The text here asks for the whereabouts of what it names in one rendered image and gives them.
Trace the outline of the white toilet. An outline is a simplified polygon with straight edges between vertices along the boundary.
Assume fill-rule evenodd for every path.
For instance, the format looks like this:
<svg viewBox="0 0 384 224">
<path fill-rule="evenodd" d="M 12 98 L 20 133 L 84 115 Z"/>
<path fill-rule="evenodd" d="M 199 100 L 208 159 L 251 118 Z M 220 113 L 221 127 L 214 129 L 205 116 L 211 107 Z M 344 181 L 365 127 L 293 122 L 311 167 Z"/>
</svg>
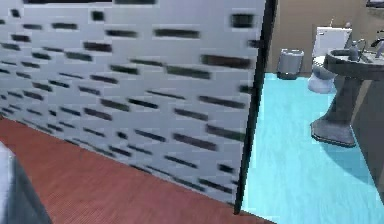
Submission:
<svg viewBox="0 0 384 224">
<path fill-rule="evenodd" d="M 308 79 L 308 89 L 319 94 L 334 90 L 336 74 L 324 68 L 326 54 L 330 50 L 344 49 L 350 39 L 351 28 L 317 27 L 312 52 L 312 71 Z"/>
</svg>

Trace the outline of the grey white furniture block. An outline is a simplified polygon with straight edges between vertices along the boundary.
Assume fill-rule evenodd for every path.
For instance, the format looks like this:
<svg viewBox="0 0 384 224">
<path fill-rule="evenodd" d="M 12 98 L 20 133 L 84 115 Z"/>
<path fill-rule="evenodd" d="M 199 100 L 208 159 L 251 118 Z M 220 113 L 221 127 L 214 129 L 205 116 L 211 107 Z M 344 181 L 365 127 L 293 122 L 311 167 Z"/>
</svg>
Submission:
<svg viewBox="0 0 384 224">
<path fill-rule="evenodd" d="M 0 224 L 52 224 L 16 155 L 1 141 Z"/>
</svg>

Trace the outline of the grey soap bottle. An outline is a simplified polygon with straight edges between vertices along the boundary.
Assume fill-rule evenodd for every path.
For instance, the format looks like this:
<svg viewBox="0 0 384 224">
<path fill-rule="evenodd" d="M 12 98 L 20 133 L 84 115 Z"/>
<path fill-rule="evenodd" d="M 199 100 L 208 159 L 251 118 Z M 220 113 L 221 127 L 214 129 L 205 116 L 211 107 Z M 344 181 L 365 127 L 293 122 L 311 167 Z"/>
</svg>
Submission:
<svg viewBox="0 0 384 224">
<path fill-rule="evenodd" d="M 351 46 L 349 48 L 349 56 L 348 59 L 350 61 L 356 61 L 358 62 L 361 59 L 362 53 L 365 50 L 365 46 L 363 46 L 362 49 L 359 48 L 360 43 L 366 43 L 365 39 L 360 39 L 360 40 L 353 40 L 351 42 Z"/>
</svg>

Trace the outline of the dark sink faucet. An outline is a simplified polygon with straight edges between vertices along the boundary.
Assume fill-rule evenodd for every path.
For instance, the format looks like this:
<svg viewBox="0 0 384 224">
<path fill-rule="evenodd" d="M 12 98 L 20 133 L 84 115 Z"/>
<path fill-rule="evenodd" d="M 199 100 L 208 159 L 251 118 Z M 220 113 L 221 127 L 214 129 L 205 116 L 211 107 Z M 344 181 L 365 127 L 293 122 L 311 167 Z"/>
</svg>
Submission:
<svg viewBox="0 0 384 224">
<path fill-rule="evenodd" d="M 379 30 L 378 34 L 379 37 L 371 43 L 371 47 L 376 49 L 376 58 L 379 58 L 384 52 L 384 29 Z"/>
</svg>

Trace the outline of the grey pedestal sink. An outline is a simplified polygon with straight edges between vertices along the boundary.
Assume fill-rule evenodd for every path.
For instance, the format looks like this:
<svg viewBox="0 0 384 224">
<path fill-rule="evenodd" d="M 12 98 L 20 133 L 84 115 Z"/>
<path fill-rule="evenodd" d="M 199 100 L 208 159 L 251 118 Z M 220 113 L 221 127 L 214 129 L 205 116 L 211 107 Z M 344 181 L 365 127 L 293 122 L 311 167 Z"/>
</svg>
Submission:
<svg viewBox="0 0 384 224">
<path fill-rule="evenodd" d="M 384 57 L 376 57 L 371 52 L 360 52 L 360 55 L 359 60 L 353 61 L 347 49 L 326 54 L 324 68 L 343 77 L 344 82 L 327 112 L 310 124 L 313 139 L 346 148 L 356 145 L 351 120 L 361 85 L 365 80 L 384 80 Z"/>
</svg>

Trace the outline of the grey waste bin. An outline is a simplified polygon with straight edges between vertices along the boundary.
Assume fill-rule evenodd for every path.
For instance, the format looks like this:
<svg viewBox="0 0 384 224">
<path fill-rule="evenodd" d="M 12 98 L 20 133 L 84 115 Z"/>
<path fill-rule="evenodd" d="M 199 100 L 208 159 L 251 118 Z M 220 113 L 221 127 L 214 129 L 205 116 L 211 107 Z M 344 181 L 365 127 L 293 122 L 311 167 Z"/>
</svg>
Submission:
<svg viewBox="0 0 384 224">
<path fill-rule="evenodd" d="M 304 51 L 282 49 L 277 66 L 277 76 L 284 80 L 295 80 L 300 72 Z"/>
</svg>

